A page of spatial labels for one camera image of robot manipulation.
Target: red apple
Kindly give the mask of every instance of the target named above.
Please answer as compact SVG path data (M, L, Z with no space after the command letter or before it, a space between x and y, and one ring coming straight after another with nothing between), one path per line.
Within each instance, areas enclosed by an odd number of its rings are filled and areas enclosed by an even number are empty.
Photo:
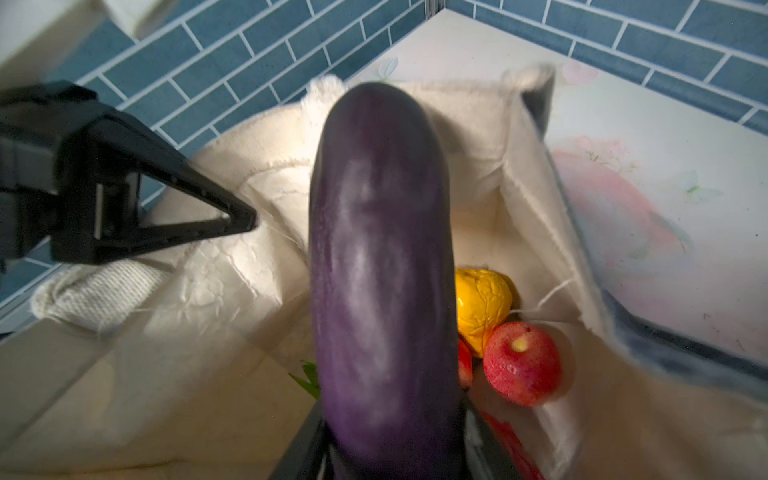
M462 339L458 339L458 382L463 389L472 386L472 353Z
M563 377L554 340L523 322L501 325L485 346L488 383L509 402L536 406L547 401Z
M520 476L525 480L546 480L541 474L541 471L536 466L536 462L533 461L528 452L523 448L523 444L520 443L520 439L512 430L512 425L508 423L499 422L493 418L487 412L480 412L491 427L499 443L507 450L507 453L512 458L512 463L515 464L516 469L520 472Z

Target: canvas bag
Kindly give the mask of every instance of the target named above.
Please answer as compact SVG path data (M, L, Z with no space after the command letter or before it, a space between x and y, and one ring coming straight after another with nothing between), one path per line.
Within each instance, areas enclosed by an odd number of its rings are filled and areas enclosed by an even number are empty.
M513 425L551 480L759 478L762 404L622 358L635 353L617 341L628 313L595 283L541 142L552 75L399 85L449 163L456 264L512 278L521 317L546 328L564 360L563 391L542 407L503 402L481 369L470 397ZM316 82L301 104L244 122L195 158L258 210L254 231L76 267L36 294L43 320L0 346L2 478L269 475L313 404L288 372L313 358L307 197L343 92L335 78ZM147 221L214 214L171 190Z

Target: purple eggplant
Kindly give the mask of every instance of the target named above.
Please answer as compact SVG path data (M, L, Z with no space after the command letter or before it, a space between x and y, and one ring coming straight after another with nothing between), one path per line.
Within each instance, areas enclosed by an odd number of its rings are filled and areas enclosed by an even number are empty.
M448 168L419 105L362 84L333 107L310 188L323 411L342 478L460 478Z

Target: yellow bell pepper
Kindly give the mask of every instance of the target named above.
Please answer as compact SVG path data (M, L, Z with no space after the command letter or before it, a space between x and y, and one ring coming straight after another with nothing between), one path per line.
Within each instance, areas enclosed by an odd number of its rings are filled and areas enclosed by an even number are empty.
M458 333L472 355L482 358L493 329L512 307L512 291L504 277L481 269L456 269L456 318Z

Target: blue tile wall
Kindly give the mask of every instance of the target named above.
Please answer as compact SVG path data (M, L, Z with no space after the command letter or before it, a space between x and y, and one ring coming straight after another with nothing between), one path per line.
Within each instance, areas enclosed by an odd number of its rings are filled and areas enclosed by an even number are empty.
M49 80L95 90L192 157L241 121L300 100L312 78L347 79L389 48L390 34L397 41L424 20L423 0L180 0L139 42L105 22ZM143 211L162 188L142 179ZM46 243L11 265L0 308L54 265Z
M768 134L768 0L446 0L446 8Z

